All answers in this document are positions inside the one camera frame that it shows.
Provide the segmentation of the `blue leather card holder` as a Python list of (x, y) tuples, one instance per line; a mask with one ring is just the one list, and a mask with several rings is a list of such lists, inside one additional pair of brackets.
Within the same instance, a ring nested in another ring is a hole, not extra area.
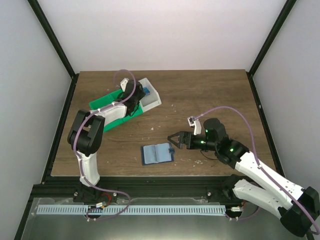
[(140, 152), (143, 166), (174, 161), (175, 149), (169, 142), (141, 146)]

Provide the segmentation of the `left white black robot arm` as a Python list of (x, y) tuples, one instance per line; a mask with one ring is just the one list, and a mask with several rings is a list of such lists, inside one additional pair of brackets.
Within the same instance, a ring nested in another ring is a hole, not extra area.
[(97, 152), (101, 146), (104, 127), (135, 112), (140, 100), (145, 96), (140, 82), (128, 80), (124, 91), (116, 100), (96, 110), (80, 109), (67, 137), (79, 165), (80, 182), (87, 186), (84, 195), (89, 201), (97, 202), (102, 189), (97, 166)]

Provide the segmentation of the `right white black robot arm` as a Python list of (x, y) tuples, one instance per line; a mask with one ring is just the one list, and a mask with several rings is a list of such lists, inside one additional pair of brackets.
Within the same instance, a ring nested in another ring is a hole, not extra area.
[(248, 147), (229, 138), (225, 126), (217, 118), (203, 124), (190, 117), (194, 131), (178, 131), (168, 141), (178, 148), (213, 151), (217, 159), (249, 177), (231, 175), (222, 188), (223, 198), (229, 202), (240, 199), (276, 216), (293, 235), (303, 237), (311, 230), (320, 215), (320, 195), (311, 186), (304, 188), (286, 179), (257, 159)]

